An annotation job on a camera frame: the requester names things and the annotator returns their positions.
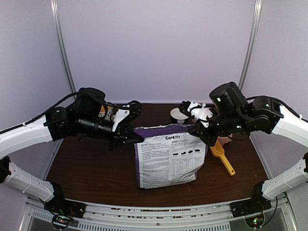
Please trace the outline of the yellow plastic scoop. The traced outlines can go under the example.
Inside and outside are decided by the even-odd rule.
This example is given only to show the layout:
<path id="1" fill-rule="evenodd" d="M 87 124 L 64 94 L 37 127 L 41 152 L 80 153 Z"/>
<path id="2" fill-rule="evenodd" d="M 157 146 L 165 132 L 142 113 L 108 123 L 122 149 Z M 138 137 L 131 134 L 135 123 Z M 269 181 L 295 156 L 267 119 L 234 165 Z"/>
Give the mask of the yellow plastic scoop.
<path id="1" fill-rule="evenodd" d="M 228 161 L 228 159 L 226 158 L 225 151 L 224 151 L 222 145 L 220 144 L 220 142 L 218 140 L 216 140 L 216 143 L 213 147 L 210 147 L 210 151 L 211 151 L 211 153 L 214 157 L 220 159 L 220 161 L 222 162 L 222 164 L 224 165 L 224 167 L 226 168 L 228 173 L 231 176 L 234 176 L 236 172 L 233 169 L 230 162 Z"/>

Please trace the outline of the purple pet food bag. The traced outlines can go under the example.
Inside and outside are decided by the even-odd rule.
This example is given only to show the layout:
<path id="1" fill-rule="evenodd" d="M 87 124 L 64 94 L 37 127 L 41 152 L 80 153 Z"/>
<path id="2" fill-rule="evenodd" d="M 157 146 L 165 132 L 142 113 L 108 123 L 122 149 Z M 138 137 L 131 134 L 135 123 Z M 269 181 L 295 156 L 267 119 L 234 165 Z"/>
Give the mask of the purple pet food bag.
<path id="1" fill-rule="evenodd" d="M 144 137 L 143 142 L 134 145 L 139 188 L 169 187 L 197 179 L 208 146 L 189 134 L 191 128 L 191 125 L 170 124 L 134 130 Z"/>

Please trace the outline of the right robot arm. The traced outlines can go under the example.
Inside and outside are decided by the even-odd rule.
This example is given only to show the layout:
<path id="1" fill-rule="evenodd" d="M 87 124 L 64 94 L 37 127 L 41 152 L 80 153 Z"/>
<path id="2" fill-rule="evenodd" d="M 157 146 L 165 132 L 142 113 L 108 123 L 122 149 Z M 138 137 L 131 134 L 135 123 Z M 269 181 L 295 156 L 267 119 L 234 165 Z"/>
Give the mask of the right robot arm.
<path id="1" fill-rule="evenodd" d="M 180 111 L 196 120 L 190 134 L 213 147 L 218 137 L 263 131 L 308 145 L 308 121 L 283 101 L 269 96 L 246 98 L 234 82 L 209 95 L 211 104 L 182 102 Z"/>

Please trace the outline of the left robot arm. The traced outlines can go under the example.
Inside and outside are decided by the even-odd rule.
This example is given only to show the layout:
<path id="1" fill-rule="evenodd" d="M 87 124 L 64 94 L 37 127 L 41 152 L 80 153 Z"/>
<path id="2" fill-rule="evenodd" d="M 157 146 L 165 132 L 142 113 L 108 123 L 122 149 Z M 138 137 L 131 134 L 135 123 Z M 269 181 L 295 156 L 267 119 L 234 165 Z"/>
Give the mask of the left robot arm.
<path id="1" fill-rule="evenodd" d="M 135 133 L 131 121 L 141 115 L 141 103 L 113 104 L 105 100 L 105 93 L 94 88 L 63 97 L 42 114 L 0 132 L 0 182 L 38 197 L 59 214 L 69 210 L 61 186 L 40 180 L 13 163 L 9 154 L 24 148 L 67 137 L 106 139 L 109 150 L 144 138 Z"/>

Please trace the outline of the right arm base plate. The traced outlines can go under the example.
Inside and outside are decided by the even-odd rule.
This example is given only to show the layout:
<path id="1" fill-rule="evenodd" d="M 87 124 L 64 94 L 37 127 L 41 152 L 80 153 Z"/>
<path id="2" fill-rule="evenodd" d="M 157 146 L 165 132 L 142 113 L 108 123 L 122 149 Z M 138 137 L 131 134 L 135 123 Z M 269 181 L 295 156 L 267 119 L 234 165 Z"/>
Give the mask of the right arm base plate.
<path id="1" fill-rule="evenodd" d="M 230 203 L 234 218 L 259 213 L 271 208 L 271 201 L 263 197 L 255 197 Z"/>

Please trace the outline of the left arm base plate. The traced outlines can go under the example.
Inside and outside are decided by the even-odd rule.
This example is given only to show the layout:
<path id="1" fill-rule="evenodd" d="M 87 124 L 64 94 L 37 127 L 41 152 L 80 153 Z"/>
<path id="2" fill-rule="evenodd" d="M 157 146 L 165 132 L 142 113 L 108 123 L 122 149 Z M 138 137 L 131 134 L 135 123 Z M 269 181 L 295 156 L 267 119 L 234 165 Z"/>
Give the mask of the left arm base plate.
<path id="1" fill-rule="evenodd" d="M 49 202 L 43 202 L 44 209 L 54 213 L 68 216 L 70 218 L 83 218 L 86 204 L 70 200 L 50 200 Z"/>

